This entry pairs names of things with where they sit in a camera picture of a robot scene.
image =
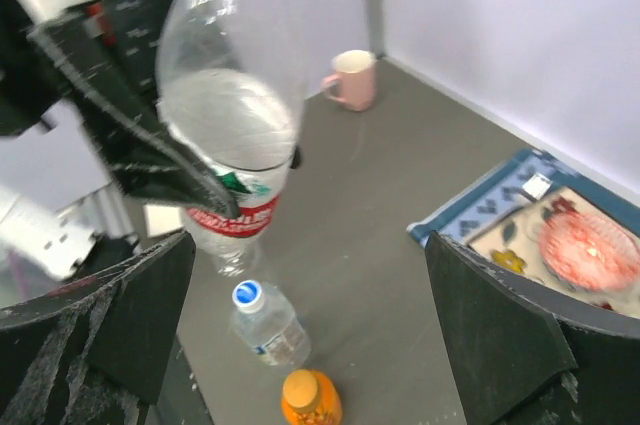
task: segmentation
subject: red and white label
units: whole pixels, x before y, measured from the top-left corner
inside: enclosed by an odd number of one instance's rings
[[[242,216],[229,219],[211,212],[204,212],[195,208],[187,209],[189,216],[202,228],[212,232],[234,238],[248,238],[257,235],[265,229],[273,218],[273,210],[278,203],[279,195],[267,203],[257,207],[240,207]]]

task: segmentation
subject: large clear plastic bottle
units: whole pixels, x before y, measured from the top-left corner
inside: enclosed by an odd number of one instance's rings
[[[264,361],[284,375],[300,368],[311,342],[289,300],[273,285],[245,280],[233,290],[231,325]]]
[[[160,118],[234,192],[242,217],[183,212],[220,272],[255,262],[303,115],[306,70],[289,0],[174,0],[161,36]]]

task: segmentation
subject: mug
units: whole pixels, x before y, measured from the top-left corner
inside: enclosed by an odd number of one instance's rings
[[[322,81],[325,96],[354,112],[369,108],[376,95],[376,56],[365,50],[349,50],[335,57],[332,65],[335,73]],[[331,94],[335,84],[339,95]]]

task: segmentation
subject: plate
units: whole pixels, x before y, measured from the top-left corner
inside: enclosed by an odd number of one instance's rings
[[[640,278],[640,250],[611,220],[577,212],[547,220],[538,236],[546,265],[588,291],[623,290]]]

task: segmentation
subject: tabletop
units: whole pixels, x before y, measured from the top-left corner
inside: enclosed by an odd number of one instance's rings
[[[463,425],[424,253],[406,226],[525,144],[392,64],[373,108],[308,101],[303,166],[262,240],[270,279],[342,396],[344,425]],[[282,379],[229,326],[235,282],[196,259],[179,336],[216,425],[283,424]]]

